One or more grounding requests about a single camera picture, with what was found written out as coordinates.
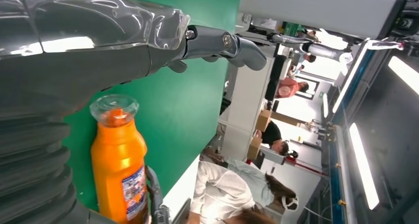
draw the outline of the bottle label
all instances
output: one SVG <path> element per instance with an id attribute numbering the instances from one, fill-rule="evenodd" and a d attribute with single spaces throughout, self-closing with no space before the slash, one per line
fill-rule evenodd
<path id="1" fill-rule="evenodd" d="M 131 176 L 122 180 L 126 203 L 126 217 L 128 221 L 134 219 L 147 204 L 146 198 L 147 180 L 145 177 L 144 166 Z"/>

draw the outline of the bottle cap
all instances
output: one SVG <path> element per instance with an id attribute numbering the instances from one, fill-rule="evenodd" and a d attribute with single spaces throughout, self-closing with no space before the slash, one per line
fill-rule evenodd
<path id="1" fill-rule="evenodd" d="M 138 111 L 138 102 L 124 94 L 109 94 L 90 105 L 90 113 L 107 127 L 119 127 L 129 123 Z"/>

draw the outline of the green backdrop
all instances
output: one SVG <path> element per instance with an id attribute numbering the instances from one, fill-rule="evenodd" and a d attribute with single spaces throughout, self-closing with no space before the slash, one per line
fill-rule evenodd
<path id="1" fill-rule="evenodd" d="M 147 0 L 180 8 L 191 16 L 191 24 L 234 31 L 240 0 Z M 98 93 L 92 101 L 110 93 L 136 98 L 140 109 L 135 117 L 148 153 L 146 164 L 159 176 L 164 195 L 176 183 L 194 158 L 215 134 L 221 105 L 227 61 L 207 63 L 187 60 L 188 69 L 177 74 L 163 68 L 150 77 Z M 72 153 L 78 199 L 97 210 L 90 159 L 90 146 L 96 134 L 96 121 L 89 110 L 65 118 L 71 135 L 64 145 Z"/>

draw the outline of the orange bottle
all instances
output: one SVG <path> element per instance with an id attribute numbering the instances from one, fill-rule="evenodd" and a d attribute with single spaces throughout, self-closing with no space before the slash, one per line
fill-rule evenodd
<path id="1" fill-rule="evenodd" d="M 137 111 L 137 101 L 126 95 L 106 95 L 90 105 L 98 121 L 91 156 L 99 212 L 119 224 L 148 219 L 147 146 L 135 127 Z"/>

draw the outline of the woman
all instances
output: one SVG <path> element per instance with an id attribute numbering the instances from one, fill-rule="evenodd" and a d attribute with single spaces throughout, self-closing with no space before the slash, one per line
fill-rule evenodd
<path id="1" fill-rule="evenodd" d="M 279 82 L 275 98 L 288 98 L 297 91 L 306 92 L 308 90 L 308 83 L 307 82 L 297 82 L 292 78 L 285 78 Z"/>
<path id="2" fill-rule="evenodd" d="M 264 132 L 256 131 L 256 136 L 262 138 L 262 143 L 268 144 L 271 150 L 276 151 L 281 156 L 285 156 L 288 151 L 288 143 L 282 141 L 281 131 L 278 126 L 270 121 Z"/>
<path id="3" fill-rule="evenodd" d="M 296 193 L 279 182 L 275 177 L 265 174 L 245 162 L 231 158 L 225 159 L 216 154 L 210 147 L 204 149 L 203 153 L 211 158 L 214 163 L 226 167 L 244 180 L 251 191 L 254 202 L 263 207 L 272 207 L 272 204 L 274 204 L 273 209 L 277 211 L 280 211 L 282 208 L 290 211 L 298 208 Z"/>
<path id="4" fill-rule="evenodd" d="M 275 224 L 253 201 L 246 182 L 219 165 L 200 161 L 187 224 Z"/>

